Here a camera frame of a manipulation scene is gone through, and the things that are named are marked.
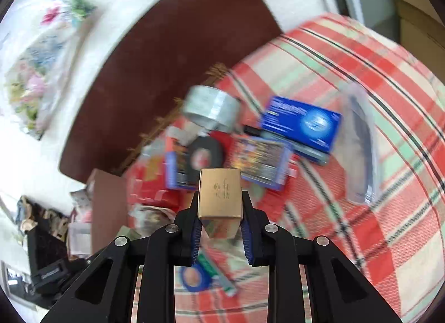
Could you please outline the blue red slim box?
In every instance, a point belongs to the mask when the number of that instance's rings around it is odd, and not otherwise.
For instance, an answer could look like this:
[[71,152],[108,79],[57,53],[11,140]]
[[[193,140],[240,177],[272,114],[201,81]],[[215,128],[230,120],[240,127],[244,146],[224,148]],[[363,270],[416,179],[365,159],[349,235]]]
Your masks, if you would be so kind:
[[176,126],[169,126],[165,134],[165,185],[170,190],[194,190],[187,175],[188,150],[181,144],[183,131]]

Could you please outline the blue medicine box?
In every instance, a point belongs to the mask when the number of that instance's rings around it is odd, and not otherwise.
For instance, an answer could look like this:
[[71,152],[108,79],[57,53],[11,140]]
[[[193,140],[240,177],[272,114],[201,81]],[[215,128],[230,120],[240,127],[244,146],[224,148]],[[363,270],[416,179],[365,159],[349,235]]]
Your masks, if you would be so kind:
[[337,112],[274,96],[263,113],[261,129],[289,141],[296,154],[325,165],[341,121]]

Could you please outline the white green marker pen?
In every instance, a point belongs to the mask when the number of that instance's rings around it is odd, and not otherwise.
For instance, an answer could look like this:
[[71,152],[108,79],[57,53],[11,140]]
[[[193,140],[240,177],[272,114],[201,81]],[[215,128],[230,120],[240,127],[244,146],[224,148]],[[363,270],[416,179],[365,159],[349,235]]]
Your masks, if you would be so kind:
[[218,268],[218,266],[205,253],[200,252],[197,258],[198,263],[203,266],[211,279],[219,283],[223,292],[228,297],[234,297],[238,290],[234,283]]

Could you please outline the large red gift box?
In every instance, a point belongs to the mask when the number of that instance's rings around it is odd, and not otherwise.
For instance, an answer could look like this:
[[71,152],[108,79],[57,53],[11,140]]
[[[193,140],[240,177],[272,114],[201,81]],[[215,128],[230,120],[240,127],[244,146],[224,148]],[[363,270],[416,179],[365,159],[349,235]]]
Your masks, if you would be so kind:
[[181,193],[169,190],[165,177],[165,142],[156,138],[143,147],[140,155],[124,174],[128,205],[141,204],[178,212]]

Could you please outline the small gold box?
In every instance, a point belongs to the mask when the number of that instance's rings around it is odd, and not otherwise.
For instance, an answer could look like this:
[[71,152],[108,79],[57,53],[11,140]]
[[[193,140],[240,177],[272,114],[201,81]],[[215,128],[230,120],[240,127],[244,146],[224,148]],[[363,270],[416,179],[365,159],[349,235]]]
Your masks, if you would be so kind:
[[243,219],[241,171],[202,169],[198,185],[198,218],[211,239],[234,239]]

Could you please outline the colourful card box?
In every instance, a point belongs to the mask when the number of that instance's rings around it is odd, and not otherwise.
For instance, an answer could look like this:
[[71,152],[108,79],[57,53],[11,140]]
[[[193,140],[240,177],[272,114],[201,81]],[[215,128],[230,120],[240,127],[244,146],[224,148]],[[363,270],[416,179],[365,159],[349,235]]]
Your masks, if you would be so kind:
[[244,180],[281,190],[292,154],[289,144],[281,141],[237,136],[227,155],[226,166],[239,169]]

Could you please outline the clear patterned tape roll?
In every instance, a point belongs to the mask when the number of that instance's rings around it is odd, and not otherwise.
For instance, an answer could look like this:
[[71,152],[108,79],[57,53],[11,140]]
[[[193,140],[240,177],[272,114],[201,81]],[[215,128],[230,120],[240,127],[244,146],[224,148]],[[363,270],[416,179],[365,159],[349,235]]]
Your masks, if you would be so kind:
[[232,133],[238,121],[241,103],[215,87],[197,85],[190,88],[182,104],[182,115],[205,128]]

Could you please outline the black tape roll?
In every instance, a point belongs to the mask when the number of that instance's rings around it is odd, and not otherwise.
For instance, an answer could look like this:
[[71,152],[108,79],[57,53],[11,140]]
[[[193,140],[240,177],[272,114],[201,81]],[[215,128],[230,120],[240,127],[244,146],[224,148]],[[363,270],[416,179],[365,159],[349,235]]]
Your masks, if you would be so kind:
[[201,170],[222,167],[223,158],[223,147],[215,138],[199,136],[187,147],[187,182],[190,185],[196,185]]

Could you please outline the green small box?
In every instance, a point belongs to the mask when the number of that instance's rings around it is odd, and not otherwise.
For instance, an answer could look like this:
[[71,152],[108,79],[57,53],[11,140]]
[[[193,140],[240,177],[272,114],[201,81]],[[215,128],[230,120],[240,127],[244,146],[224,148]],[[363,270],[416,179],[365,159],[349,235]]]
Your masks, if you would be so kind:
[[116,236],[127,237],[130,241],[141,238],[141,235],[137,231],[135,231],[135,229],[129,228],[127,226],[121,226]]

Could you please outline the blue tape roll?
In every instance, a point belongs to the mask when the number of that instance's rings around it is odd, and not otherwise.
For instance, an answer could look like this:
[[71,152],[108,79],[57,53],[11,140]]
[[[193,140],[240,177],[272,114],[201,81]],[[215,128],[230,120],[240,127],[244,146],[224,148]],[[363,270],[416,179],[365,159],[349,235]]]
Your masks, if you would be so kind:
[[212,284],[211,275],[200,263],[180,269],[180,279],[185,289],[192,293],[207,290]]

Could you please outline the brown cardboard storage box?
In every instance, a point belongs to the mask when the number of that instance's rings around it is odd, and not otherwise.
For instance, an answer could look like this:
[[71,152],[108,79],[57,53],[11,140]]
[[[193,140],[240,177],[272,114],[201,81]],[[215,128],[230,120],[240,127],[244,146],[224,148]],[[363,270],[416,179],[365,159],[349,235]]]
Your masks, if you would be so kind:
[[92,252],[96,253],[127,225],[127,182],[122,177],[94,169],[88,178],[87,192],[92,206]]

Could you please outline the red plaid tablecloth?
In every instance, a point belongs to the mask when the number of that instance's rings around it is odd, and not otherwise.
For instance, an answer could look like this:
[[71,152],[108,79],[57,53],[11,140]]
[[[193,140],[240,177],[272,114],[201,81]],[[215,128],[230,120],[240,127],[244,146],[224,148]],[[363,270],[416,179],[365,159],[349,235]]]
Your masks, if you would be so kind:
[[367,90],[376,124],[375,203],[347,200],[342,137],[324,166],[295,156],[283,190],[244,188],[289,232],[330,238],[403,322],[418,322],[444,283],[443,83],[399,44],[326,14],[268,42],[216,87],[241,99],[242,122],[257,126],[274,96],[341,111],[351,82]]

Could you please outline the herb sachet bag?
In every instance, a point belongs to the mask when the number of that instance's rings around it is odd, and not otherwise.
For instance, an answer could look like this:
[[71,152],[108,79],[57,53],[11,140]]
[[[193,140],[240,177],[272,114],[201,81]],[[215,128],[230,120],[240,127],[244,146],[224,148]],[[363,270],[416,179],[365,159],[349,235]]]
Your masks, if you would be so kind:
[[134,204],[129,211],[133,228],[141,237],[149,237],[157,229],[174,222],[176,214],[168,208]]

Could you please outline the floral plastic bag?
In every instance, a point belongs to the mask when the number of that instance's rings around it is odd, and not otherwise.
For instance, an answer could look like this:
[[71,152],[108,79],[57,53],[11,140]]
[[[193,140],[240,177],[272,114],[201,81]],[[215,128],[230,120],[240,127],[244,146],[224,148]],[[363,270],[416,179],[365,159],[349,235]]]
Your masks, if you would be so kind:
[[62,96],[73,60],[97,7],[89,0],[53,0],[30,43],[5,72],[4,90],[24,133],[39,140]]

